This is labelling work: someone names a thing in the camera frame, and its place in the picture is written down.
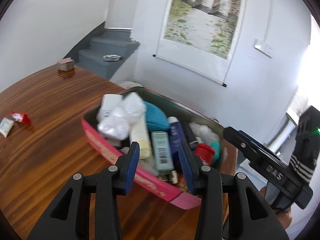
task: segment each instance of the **cream tube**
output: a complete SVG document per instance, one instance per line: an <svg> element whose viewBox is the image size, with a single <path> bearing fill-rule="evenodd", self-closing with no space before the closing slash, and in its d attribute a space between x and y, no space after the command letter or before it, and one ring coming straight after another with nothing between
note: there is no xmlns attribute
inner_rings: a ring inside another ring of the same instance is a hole
<svg viewBox="0 0 320 240"><path fill-rule="evenodd" d="M149 158L152 154L150 138L147 129L146 113L137 121L130 131L130 143L138 142L140 145L140 159Z"/></svg>

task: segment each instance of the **black and white strap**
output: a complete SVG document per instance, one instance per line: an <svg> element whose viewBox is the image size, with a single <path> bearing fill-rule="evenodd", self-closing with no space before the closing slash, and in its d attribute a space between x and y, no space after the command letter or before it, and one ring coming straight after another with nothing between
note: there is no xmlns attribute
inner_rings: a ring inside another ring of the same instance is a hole
<svg viewBox="0 0 320 240"><path fill-rule="evenodd" d="M314 170L310 169L303 163L297 160L297 157L292 155L290 159L290 164L293 167L293 170L307 183L310 183L310 180L313 176Z"/></svg>

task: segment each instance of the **wall socket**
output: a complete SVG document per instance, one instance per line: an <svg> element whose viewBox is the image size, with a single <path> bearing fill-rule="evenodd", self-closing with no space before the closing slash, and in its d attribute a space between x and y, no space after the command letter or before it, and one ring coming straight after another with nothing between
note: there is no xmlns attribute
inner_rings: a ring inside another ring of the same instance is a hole
<svg viewBox="0 0 320 240"><path fill-rule="evenodd" d="M273 48L264 41L256 39L254 48L267 55L268 57L273 57Z"/></svg>

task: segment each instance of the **table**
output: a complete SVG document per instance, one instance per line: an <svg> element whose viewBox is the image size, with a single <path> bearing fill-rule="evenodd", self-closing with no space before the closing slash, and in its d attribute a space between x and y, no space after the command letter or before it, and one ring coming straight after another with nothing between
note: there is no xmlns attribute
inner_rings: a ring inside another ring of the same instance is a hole
<svg viewBox="0 0 320 240"><path fill-rule="evenodd" d="M0 94L0 118L10 110L27 113L32 124L15 123L9 136L0 136L0 209L22 239L67 180L85 176L110 164L86 142L81 114L106 93L123 89L84 69L60 72L51 66L15 83ZM222 172L234 174L236 154ZM224 196L224 218L228 214ZM90 239L94 239L94 195ZM124 240L194 239L199 207L185 211L137 184L118 197Z"/></svg>

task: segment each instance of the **human hand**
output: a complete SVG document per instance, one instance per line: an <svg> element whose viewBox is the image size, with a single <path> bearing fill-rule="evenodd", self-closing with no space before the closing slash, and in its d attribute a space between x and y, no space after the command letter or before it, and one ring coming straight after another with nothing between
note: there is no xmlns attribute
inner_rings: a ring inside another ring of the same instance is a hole
<svg viewBox="0 0 320 240"><path fill-rule="evenodd" d="M267 187L264 187L262 190L260 190L260 193L263 197L266 195L266 190ZM284 229L287 229L292 222L291 207L287 212L280 212L279 214L277 214L277 218Z"/></svg>

